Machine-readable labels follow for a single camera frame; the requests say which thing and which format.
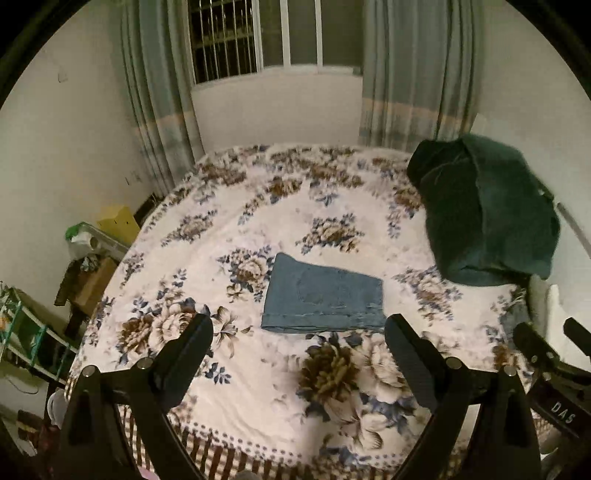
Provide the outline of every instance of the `yellow box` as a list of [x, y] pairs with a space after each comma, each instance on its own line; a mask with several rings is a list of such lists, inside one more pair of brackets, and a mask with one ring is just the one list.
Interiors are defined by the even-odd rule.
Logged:
[[139, 225], [129, 207], [114, 205], [101, 212], [99, 228], [120, 242], [131, 245], [139, 233]]

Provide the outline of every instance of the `window bars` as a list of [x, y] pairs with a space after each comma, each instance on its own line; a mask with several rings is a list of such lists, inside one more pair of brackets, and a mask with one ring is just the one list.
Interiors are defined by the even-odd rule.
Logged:
[[197, 83], [256, 72], [252, 0], [191, 0]]

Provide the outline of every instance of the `window frame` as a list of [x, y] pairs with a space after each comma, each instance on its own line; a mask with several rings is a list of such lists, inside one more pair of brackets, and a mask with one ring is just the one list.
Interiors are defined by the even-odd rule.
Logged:
[[244, 78], [251, 78], [253, 75], [264, 74], [266, 76], [274, 76], [280, 73], [292, 73], [292, 74], [339, 74], [339, 75], [356, 75], [355, 72], [357, 67], [346, 67], [337, 65], [324, 65], [323, 63], [323, 45], [322, 45], [322, 0], [314, 0], [314, 9], [316, 13], [316, 63], [309, 64], [291, 64], [291, 48], [290, 48], [290, 26], [289, 26], [289, 10], [288, 0], [280, 0], [280, 12], [281, 12], [281, 42], [283, 48], [283, 65], [265, 67], [263, 64], [263, 52], [262, 52], [262, 33], [261, 33], [261, 15], [259, 0], [252, 0], [252, 27], [254, 30], [254, 43], [255, 43], [255, 63], [256, 71], [252, 73], [241, 73], [231, 77], [224, 77], [219, 79], [208, 80], [205, 82], [197, 83], [194, 71], [194, 58], [192, 49], [192, 28], [190, 28], [190, 10], [188, 0], [183, 0], [186, 5], [187, 11], [187, 48], [191, 59], [191, 80], [193, 82], [194, 89], [209, 88], [220, 83], [227, 82], [239, 82]]

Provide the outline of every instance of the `cardboard box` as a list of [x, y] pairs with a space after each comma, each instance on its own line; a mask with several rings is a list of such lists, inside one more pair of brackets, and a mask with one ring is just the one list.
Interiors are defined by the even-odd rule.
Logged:
[[108, 235], [129, 246], [134, 243], [139, 233], [139, 225], [136, 223], [129, 207], [111, 206], [104, 209], [98, 221], [99, 228]]
[[116, 268], [117, 264], [114, 260], [110, 257], [105, 257], [100, 262], [98, 270], [89, 273], [80, 272], [81, 275], [78, 277], [80, 289], [72, 298], [68, 298], [68, 300], [88, 316], [92, 316]]

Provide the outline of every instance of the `white wall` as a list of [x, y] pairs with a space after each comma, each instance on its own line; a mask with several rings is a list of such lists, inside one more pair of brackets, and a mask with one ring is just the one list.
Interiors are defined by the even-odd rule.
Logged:
[[[483, 4], [477, 129], [519, 148], [591, 238], [591, 100], [525, 17], [504, 0]], [[591, 260], [564, 222], [550, 280], [560, 287], [566, 312], [591, 329]], [[590, 366], [588, 359], [578, 360]]]
[[362, 78], [277, 69], [193, 89], [205, 151], [277, 142], [356, 145]]
[[125, 96], [116, 2], [92, 0], [29, 64], [0, 109], [0, 280], [53, 307], [66, 228], [151, 193]]

